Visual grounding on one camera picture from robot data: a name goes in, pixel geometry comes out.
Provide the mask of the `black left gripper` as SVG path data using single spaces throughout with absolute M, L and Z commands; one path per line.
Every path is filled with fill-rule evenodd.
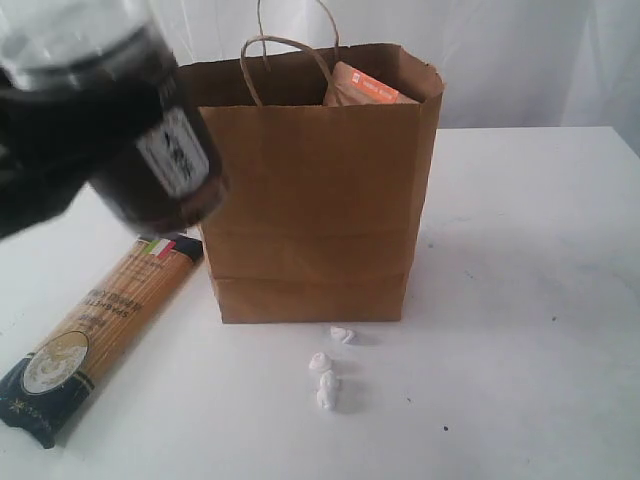
M 105 164 L 150 128 L 150 84 L 81 90 L 1 84 L 1 236 L 62 214 Z

